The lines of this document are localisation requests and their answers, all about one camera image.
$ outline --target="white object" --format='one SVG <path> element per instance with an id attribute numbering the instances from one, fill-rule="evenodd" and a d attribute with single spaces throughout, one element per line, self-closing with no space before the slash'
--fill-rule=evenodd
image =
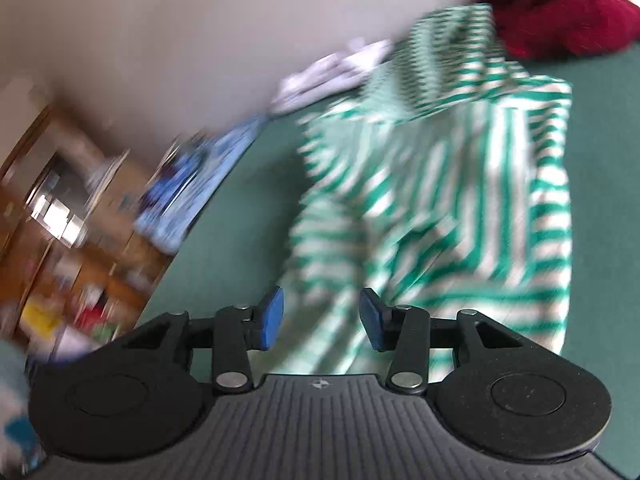
<path id="1" fill-rule="evenodd" d="M 390 40 L 369 45 L 365 45 L 362 38 L 350 41 L 348 52 L 329 54 L 303 72 L 284 78 L 271 102 L 271 113 L 300 110 L 329 95 L 360 86 L 392 47 Z"/>

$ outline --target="green tabletop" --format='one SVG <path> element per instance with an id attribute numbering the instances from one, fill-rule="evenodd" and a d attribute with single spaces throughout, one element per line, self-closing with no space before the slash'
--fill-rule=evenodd
<path id="1" fill-rule="evenodd" d="M 614 411 L 598 448 L 627 476 L 640 474 L 640 46 L 612 56 L 530 65 L 574 85 L 566 166 L 574 275 L 562 354 L 596 374 Z M 210 200 L 143 312 L 211 316 L 257 302 L 282 273 L 287 232 L 308 188 L 297 120 L 271 121 Z M 192 373 L 208 379 L 205 352 Z"/>

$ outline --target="red cloth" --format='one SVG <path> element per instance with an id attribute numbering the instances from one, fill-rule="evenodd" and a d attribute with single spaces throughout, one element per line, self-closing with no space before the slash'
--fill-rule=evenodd
<path id="1" fill-rule="evenodd" d="M 494 8 L 498 36 L 521 59 L 590 56 L 640 36 L 640 7 L 628 0 L 479 0 Z"/>

